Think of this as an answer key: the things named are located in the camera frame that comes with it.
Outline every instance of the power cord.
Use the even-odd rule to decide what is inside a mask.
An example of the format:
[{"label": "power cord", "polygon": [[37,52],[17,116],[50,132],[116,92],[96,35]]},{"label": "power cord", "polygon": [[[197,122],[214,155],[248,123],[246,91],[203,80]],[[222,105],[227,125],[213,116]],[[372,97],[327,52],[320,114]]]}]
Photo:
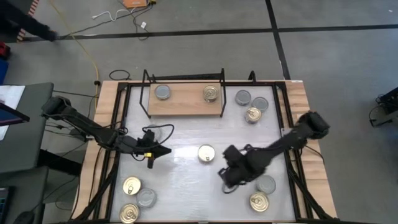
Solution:
[{"label": "power cord", "polygon": [[[94,61],[93,57],[88,53],[88,51],[84,48],[84,46],[75,38],[75,36],[73,35],[73,30],[72,28],[69,26],[68,22],[66,21],[65,17],[63,16],[63,14],[57,9],[57,7],[55,6],[53,0],[49,0],[51,6],[55,9],[55,11],[58,13],[59,17],[61,18],[62,22],[65,24],[65,27],[69,30],[69,32],[71,33],[70,35],[72,36],[73,40],[76,41],[76,43],[81,47],[81,49],[83,49],[83,51],[86,53],[87,57],[91,60],[94,69],[95,69],[95,73],[96,73],[96,80],[94,81],[94,85],[95,85],[95,95],[98,94],[98,87],[101,85],[100,82],[100,73],[98,71],[98,67],[96,62]],[[97,108],[97,99],[95,99],[94,101],[94,105],[95,105],[95,109]]]}]

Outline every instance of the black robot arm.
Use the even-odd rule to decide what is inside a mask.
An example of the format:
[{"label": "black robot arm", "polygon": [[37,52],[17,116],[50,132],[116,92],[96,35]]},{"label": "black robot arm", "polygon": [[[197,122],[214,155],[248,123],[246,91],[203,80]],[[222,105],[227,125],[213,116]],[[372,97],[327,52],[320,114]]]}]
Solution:
[{"label": "black robot arm", "polygon": [[148,168],[152,168],[154,160],[171,152],[171,149],[154,141],[154,133],[147,130],[142,139],[134,139],[125,135],[122,130],[102,127],[86,116],[77,112],[67,98],[51,97],[42,107],[42,116],[46,119],[62,120],[70,123],[95,138],[99,146],[111,151],[125,154],[143,155],[148,158]]}]

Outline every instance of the blue object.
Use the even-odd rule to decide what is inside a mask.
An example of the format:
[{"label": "blue object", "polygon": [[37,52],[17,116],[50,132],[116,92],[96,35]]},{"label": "blue object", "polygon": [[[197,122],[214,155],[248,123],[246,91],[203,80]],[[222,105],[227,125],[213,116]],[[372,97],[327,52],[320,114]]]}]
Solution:
[{"label": "blue object", "polygon": [[8,69],[8,62],[4,61],[3,59],[0,59],[0,85],[2,85],[4,78],[6,77]]}]

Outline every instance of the computer screen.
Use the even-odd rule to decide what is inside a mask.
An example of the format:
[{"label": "computer screen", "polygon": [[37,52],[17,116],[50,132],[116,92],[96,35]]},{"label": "computer screen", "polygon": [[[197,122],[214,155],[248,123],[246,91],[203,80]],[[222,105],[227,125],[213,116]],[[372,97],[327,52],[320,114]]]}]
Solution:
[{"label": "computer screen", "polygon": [[10,108],[4,103],[0,103],[0,126],[19,124],[28,121],[28,116]]}]

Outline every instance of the wooden board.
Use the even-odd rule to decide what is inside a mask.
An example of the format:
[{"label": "wooden board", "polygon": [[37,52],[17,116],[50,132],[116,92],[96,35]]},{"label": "wooden board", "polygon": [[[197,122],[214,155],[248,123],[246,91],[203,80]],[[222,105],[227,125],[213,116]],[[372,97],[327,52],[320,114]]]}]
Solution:
[{"label": "wooden board", "polygon": [[[170,98],[159,100],[155,89],[161,84],[151,84],[148,102],[149,115],[220,115],[220,83],[168,83],[171,89]],[[216,101],[207,103],[203,98],[203,89],[214,86],[218,90]]]},{"label": "wooden board", "polygon": [[[139,83],[140,81],[129,81],[131,83]],[[292,110],[293,119],[296,121],[301,114],[304,114],[306,111],[310,109],[307,95],[304,89],[304,84],[298,81],[285,81],[287,87],[287,94],[289,96],[290,109]],[[98,107],[95,111],[94,121],[101,125],[108,125],[111,122],[113,106],[115,104],[116,98],[116,90],[118,89],[119,81],[104,81],[101,86],[101,94],[98,100]],[[121,96],[121,101],[124,101],[124,95]],[[282,98],[280,98],[280,107],[282,109],[282,115],[286,116],[284,104]],[[122,113],[123,104],[120,104],[118,111],[118,121],[120,121],[120,115]],[[309,141],[308,145],[320,152],[318,141]],[[100,182],[101,169],[103,164],[103,153],[99,155],[98,164],[94,168],[95,160],[97,153],[100,147],[94,141],[90,141],[88,143],[88,147],[86,150],[85,160],[83,161],[83,167],[80,175],[80,193],[78,194],[78,198],[76,198],[76,210],[72,216],[72,218],[76,218],[81,214],[83,209],[88,205],[90,201],[89,195],[90,191],[92,191],[93,197],[98,189],[98,184]],[[326,170],[324,165],[322,164],[322,160],[315,154],[312,154],[310,151],[303,151],[302,157],[303,168],[305,173],[305,179],[307,181],[307,187],[315,200],[323,207],[323,209],[327,212],[327,214],[336,217],[336,210],[333,203],[333,198],[331,196],[330,187],[328,183],[328,179],[326,176]],[[113,156],[109,160],[109,163],[113,163]],[[107,205],[108,194],[105,194],[102,203],[101,210],[99,213],[100,218],[104,218],[106,205]],[[305,207],[303,203],[302,194],[298,194],[299,207],[303,217],[305,217]]]}]

